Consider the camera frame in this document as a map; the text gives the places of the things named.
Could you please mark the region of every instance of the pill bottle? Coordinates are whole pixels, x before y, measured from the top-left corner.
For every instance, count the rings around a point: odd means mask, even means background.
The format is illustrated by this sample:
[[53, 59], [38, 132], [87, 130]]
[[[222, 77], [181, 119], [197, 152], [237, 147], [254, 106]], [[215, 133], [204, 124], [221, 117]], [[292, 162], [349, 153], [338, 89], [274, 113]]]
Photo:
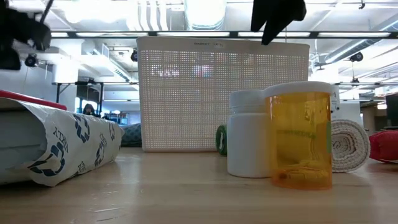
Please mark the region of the pill bottle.
[[269, 177], [266, 114], [262, 90], [235, 91], [229, 96], [228, 172], [238, 177]]
[[271, 181], [302, 190], [331, 188], [330, 94], [323, 82], [293, 82], [264, 90]]

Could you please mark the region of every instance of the white cap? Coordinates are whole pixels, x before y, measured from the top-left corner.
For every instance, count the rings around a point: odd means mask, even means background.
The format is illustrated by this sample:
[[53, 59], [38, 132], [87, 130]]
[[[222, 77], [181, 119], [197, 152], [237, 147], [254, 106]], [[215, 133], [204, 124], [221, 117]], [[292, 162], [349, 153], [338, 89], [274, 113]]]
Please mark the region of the white cap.
[[229, 108], [265, 105], [262, 90], [240, 90], [229, 95]]
[[333, 93], [333, 87], [329, 83], [325, 82], [291, 82], [279, 85], [274, 85], [264, 90], [264, 98], [270, 96], [277, 96], [287, 93], [308, 93], [308, 92], [320, 92], [320, 93]]

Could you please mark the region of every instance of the white plastic bottle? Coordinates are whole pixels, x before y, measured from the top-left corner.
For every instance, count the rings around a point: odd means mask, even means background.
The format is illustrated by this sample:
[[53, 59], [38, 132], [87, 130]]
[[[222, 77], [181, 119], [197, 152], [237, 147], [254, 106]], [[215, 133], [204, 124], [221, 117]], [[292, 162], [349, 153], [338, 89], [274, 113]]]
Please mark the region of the white plastic bottle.
[[228, 172], [238, 177], [269, 177], [266, 114], [262, 90], [235, 91], [229, 96]]

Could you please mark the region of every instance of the wooden table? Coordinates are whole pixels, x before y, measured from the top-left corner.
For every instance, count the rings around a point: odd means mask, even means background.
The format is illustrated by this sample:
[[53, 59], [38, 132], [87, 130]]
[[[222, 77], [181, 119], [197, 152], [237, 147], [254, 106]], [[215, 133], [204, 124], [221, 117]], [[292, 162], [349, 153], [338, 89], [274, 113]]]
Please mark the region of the wooden table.
[[333, 174], [333, 189], [274, 187], [241, 179], [216, 153], [144, 154], [54, 187], [0, 188], [0, 223], [398, 223], [398, 166], [369, 161]]

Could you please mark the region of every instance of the rolled white cloth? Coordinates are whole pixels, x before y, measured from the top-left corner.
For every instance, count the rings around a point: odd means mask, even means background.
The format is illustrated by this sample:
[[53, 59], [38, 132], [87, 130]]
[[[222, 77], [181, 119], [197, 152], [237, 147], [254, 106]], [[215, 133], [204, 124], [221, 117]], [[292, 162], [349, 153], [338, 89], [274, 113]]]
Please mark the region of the rolled white cloth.
[[349, 172], [360, 168], [371, 153], [369, 137], [354, 121], [331, 122], [332, 171]]

